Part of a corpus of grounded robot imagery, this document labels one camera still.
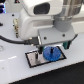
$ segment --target table surface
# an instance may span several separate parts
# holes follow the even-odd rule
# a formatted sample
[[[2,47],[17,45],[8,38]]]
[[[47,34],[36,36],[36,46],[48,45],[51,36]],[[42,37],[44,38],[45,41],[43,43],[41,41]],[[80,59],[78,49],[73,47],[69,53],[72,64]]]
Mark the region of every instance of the table surface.
[[[83,84],[84,62],[53,70],[12,84]]]
[[[18,18],[18,14],[16,13],[14,17],[11,14],[0,15],[0,22],[4,23],[4,26],[0,27],[0,35],[12,40],[20,40],[14,34],[13,18]],[[67,59],[35,68],[29,68],[25,57],[25,53],[35,50],[35,47],[10,44],[2,40],[0,45],[4,47],[4,50],[0,51],[0,84],[12,83],[84,61],[84,34],[79,34],[69,50],[61,48]]]

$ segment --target cable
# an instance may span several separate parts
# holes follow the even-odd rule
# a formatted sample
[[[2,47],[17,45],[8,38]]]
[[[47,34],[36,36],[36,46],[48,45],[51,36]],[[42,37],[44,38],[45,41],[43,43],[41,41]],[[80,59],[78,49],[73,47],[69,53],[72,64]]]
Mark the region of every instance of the cable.
[[[0,35],[0,39],[3,40],[3,41],[6,41],[8,43],[12,43],[12,44],[24,44],[24,45],[39,45],[39,40],[38,40],[38,37],[32,37],[31,39],[28,39],[26,41],[13,41],[13,40],[10,40],[10,39],[7,39],[3,36]]]
[[[13,40],[10,40],[10,39],[7,39],[3,36],[0,35],[0,39],[3,40],[3,41],[6,41],[8,43],[13,43],[13,44],[24,44],[24,41],[13,41]]]
[[[71,41],[73,41],[76,37],[78,37],[78,34],[76,34],[75,37]]]

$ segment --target white robotic arm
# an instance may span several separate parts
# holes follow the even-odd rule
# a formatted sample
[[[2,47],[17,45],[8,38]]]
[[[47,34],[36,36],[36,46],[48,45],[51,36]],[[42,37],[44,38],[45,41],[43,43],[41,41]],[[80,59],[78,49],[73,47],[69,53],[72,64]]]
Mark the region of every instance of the white robotic arm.
[[[82,3],[83,0],[35,0],[32,4],[32,0],[23,0],[24,9],[19,17],[20,38],[27,40],[39,36],[41,45],[72,40],[75,37],[72,18],[80,12]],[[36,22],[49,19],[54,22],[52,27],[35,27]]]

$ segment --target robotic arm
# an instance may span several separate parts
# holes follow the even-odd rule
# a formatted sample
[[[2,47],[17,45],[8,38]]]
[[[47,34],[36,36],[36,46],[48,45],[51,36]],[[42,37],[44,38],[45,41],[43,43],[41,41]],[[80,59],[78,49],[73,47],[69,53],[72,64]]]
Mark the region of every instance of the robotic arm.
[[[79,14],[83,0],[23,0],[19,17],[19,36],[22,40],[38,37],[40,46],[70,41],[75,37],[72,18]],[[53,25],[35,27],[36,22],[52,20]]]

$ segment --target white panel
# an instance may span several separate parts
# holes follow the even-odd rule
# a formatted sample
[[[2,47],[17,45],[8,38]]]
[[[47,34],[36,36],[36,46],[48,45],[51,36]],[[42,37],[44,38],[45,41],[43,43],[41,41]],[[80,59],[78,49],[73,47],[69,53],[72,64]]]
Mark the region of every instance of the white panel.
[[[14,12],[20,12],[23,8],[22,6],[22,0],[19,0],[20,3],[14,3],[15,0],[6,0],[5,7],[7,13],[14,13]]]
[[[72,23],[76,34],[84,33],[84,21]]]
[[[0,22],[3,22],[4,24],[3,27],[0,27],[0,35],[12,40],[20,40],[15,37],[13,29],[13,18],[17,17],[18,14],[15,14],[15,17],[12,17],[11,14],[0,15]],[[28,66],[25,53],[35,50],[35,47],[10,44],[3,42],[2,40],[0,40],[0,45],[4,47],[4,50],[0,51],[0,84],[15,82],[84,61],[84,34],[79,34],[69,50],[64,50],[62,48],[67,57],[66,60],[31,69]]]

